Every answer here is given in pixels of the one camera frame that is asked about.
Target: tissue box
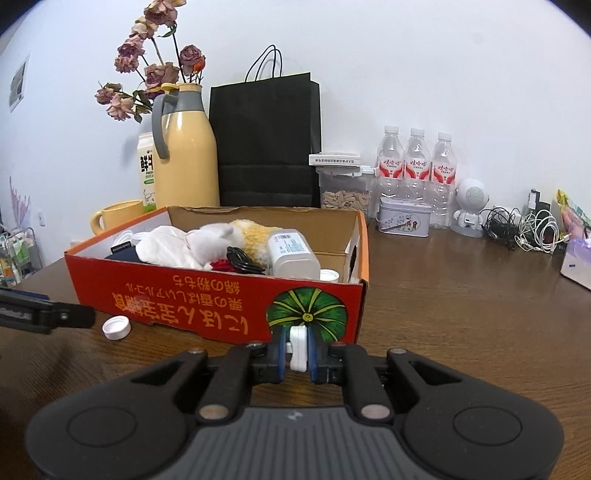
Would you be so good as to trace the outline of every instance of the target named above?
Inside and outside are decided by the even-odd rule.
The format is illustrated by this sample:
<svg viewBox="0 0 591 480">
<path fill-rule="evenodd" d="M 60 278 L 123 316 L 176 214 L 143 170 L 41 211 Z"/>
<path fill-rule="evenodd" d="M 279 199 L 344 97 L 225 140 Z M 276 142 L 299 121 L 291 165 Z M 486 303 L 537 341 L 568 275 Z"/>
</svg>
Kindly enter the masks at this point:
<svg viewBox="0 0 591 480">
<path fill-rule="evenodd" d="M 573 238 L 569 241 L 560 273 L 591 290 L 591 247 L 585 240 Z"/>
</svg>

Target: stuffed toy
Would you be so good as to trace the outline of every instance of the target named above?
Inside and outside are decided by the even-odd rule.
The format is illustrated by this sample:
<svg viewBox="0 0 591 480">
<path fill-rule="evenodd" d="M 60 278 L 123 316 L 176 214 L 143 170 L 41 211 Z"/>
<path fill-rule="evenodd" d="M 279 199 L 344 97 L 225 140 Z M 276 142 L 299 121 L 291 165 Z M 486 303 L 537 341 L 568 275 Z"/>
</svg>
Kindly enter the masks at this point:
<svg viewBox="0 0 591 480">
<path fill-rule="evenodd" d="M 159 226 L 140 240 L 136 253 L 142 262 L 152 265 L 212 270 L 213 262 L 226 258 L 228 247 L 238 247 L 267 268 L 267 239 L 277 229 L 251 220 L 210 223 L 189 233 L 173 226 Z"/>
<path fill-rule="evenodd" d="M 211 270 L 211 263 L 226 258 L 228 247 L 238 247 L 257 264 L 267 268 L 269 254 L 267 239 L 279 227 L 259 225 L 251 220 L 231 223 L 210 223 L 187 234 L 187 244 L 197 262 Z"/>
</svg>

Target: flower stem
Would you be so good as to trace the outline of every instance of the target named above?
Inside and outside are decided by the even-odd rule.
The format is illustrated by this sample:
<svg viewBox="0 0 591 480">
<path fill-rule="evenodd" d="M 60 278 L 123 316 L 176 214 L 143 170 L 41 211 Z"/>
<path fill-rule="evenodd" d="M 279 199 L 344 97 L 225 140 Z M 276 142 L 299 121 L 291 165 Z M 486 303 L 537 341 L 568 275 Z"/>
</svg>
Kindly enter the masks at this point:
<svg viewBox="0 0 591 480">
<path fill-rule="evenodd" d="M 136 72 L 138 72 L 138 75 L 140 76 L 140 78 L 142 79 L 142 81 L 144 83 L 146 83 L 146 79 L 144 78 L 144 76 L 139 72 L 139 70 L 136 70 Z"/>
<path fill-rule="evenodd" d="M 187 79 L 184 77 L 184 73 L 183 73 L 183 66 L 181 65 L 181 55 L 178 52 L 177 36 L 174 33 L 173 33 L 173 40 L 174 40 L 174 49 L 177 51 L 178 66 L 181 69 L 181 75 L 183 77 L 183 82 L 187 83 Z"/>
<path fill-rule="evenodd" d="M 156 41 L 153 38 L 152 38 L 152 43 L 154 44 L 154 48 L 156 49 L 156 55 L 160 59 L 160 64 L 164 65 L 164 60 L 162 59 L 162 55 L 160 55 L 160 51 L 158 49 L 158 46 L 156 45 Z"/>
</svg>

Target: black clamp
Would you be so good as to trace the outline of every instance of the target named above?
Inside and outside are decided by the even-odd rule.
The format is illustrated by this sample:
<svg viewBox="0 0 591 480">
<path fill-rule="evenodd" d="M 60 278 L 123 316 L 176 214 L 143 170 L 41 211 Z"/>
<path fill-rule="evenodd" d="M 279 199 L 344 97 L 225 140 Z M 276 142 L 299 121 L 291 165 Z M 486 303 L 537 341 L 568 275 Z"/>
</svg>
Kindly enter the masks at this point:
<svg viewBox="0 0 591 480">
<path fill-rule="evenodd" d="M 203 349 L 62 398 L 28 426 L 28 453 L 51 480 L 214 478 L 547 480 L 563 432 L 541 405 L 425 357 L 326 344 L 308 371 L 343 404 L 251 407 L 279 383 L 286 331 L 270 343 Z"/>
</svg>

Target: white cloth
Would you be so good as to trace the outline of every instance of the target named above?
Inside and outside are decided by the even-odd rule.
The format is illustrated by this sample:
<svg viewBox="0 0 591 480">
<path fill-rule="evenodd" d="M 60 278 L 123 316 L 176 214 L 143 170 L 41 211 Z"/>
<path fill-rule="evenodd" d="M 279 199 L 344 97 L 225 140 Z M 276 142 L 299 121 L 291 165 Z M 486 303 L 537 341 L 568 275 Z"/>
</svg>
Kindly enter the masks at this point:
<svg viewBox="0 0 591 480">
<path fill-rule="evenodd" d="M 211 262 L 226 258 L 228 247 L 244 247 L 242 233 L 228 223 L 210 223 L 189 233 L 163 225 L 146 233 L 135 251 L 152 265 L 211 270 Z"/>
<path fill-rule="evenodd" d="M 187 243 L 187 234 L 173 226 L 161 225 L 149 232 L 135 247 L 142 262 L 161 267 L 203 270 Z"/>
</svg>

